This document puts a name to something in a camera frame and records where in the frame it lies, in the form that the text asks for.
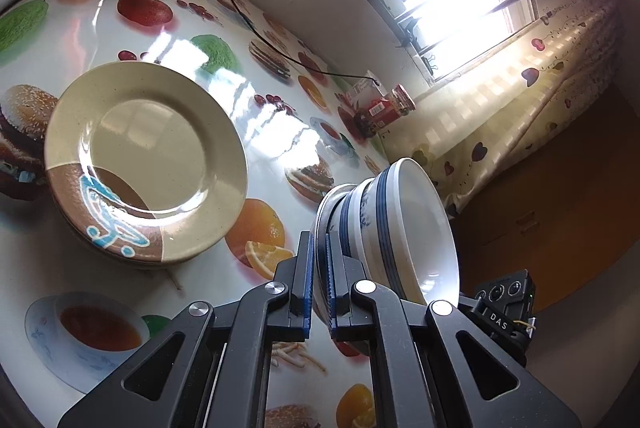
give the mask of sesame bun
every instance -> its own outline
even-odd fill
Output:
[[[44,135],[58,98],[33,85],[14,85],[0,96],[0,128],[14,145],[42,156]]]
[[[306,404],[287,404],[267,410],[264,428],[319,428],[318,416]]]
[[[20,182],[22,172],[33,174],[31,180]],[[0,134],[0,192],[12,199],[33,201],[46,187],[42,161],[19,150]]]
[[[312,166],[286,169],[285,176],[298,193],[313,202],[321,202],[334,186],[329,164],[322,157],[318,157],[318,163]]]

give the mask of fruit print tablecloth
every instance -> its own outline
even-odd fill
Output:
[[[273,18],[235,1],[280,50],[327,68]],[[217,245],[170,272],[142,271],[99,256],[77,238],[46,185],[42,196],[24,201],[7,196],[0,178],[0,364],[46,428],[100,379],[65,359],[57,306],[119,304],[143,340],[145,329],[153,336],[194,300],[238,300],[294,254],[300,231],[311,227],[332,186],[359,183],[388,164],[379,143],[353,135],[345,81],[274,53],[230,0],[23,0],[0,18],[0,101],[14,85],[36,87],[28,104],[58,98],[80,74],[117,61],[160,63],[216,98],[246,150],[248,198]],[[2,123],[0,137],[11,141]],[[18,132],[36,146],[42,141]],[[12,163],[2,159],[7,177],[33,183],[28,174],[42,168],[42,159],[36,155],[30,169],[20,157],[23,147],[13,147]],[[303,345],[273,347],[269,428],[369,426],[371,401],[368,359],[334,345],[316,316]]]

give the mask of table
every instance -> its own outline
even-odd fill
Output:
[[[132,16],[126,7],[118,10],[119,0],[43,1],[45,5],[33,4],[40,7],[38,14],[12,24],[13,29],[0,20],[0,48],[4,48],[0,94],[13,85],[29,84],[59,97],[87,70],[120,60],[155,61],[182,72],[208,90],[232,119],[246,151],[249,207],[254,215],[277,217],[274,223],[282,224],[278,238],[284,248],[296,251],[300,231],[311,227],[318,207],[318,202],[303,196],[287,180],[287,171],[292,177],[288,167],[293,158],[300,164],[305,156],[319,155],[326,161],[332,185],[359,183],[388,165],[379,140],[366,141],[350,132],[349,109],[342,96],[348,88],[344,80],[295,64],[287,65],[288,76],[285,71],[273,71],[256,50],[260,44],[250,45],[259,40],[231,9],[229,0],[149,0],[162,10],[166,9],[161,4],[171,9],[173,18],[163,26],[135,23],[128,17],[153,18],[148,17],[153,11]],[[247,0],[236,2],[271,43],[308,65],[327,69],[274,19]],[[194,64],[184,45],[202,35],[224,40],[238,60],[240,73],[210,74]],[[315,193],[307,195],[318,200],[318,192],[325,189],[316,185]],[[248,217],[253,216],[248,212],[241,220],[255,218]],[[46,428],[54,428],[82,393],[44,364],[47,358],[49,366],[55,366],[51,361],[56,358],[60,364],[65,349],[55,338],[46,344],[39,341],[48,335],[47,329],[54,328],[53,318],[50,306],[34,306],[27,315],[32,304],[39,300],[41,305],[51,304],[55,298],[41,299],[71,291],[101,294],[133,310],[153,335],[167,318],[194,300],[213,305],[231,302],[266,281],[241,254],[235,256],[225,240],[170,272],[139,270],[109,260],[76,237],[48,192],[31,202],[0,194],[0,246],[0,364]],[[316,316],[305,345],[306,353],[319,364],[301,356],[300,347],[287,356],[304,363],[303,368],[275,357],[268,409],[308,405],[305,411],[320,426],[335,427],[336,407],[345,391],[357,383],[371,388],[369,361],[338,350]],[[82,388],[78,376],[62,377]]]

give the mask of black camera module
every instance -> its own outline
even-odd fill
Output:
[[[522,288],[522,284],[516,280],[509,286],[509,291],[508,291],[509,296],[515,296],[520,292],[521,288]]]
[[[498,301],[500,298],[502,298],[503,294],[504,286],[502,284],[496,285],[493,289],[491,289],[491,292],[489,293],[489,300],[491,300],[492,302]]]

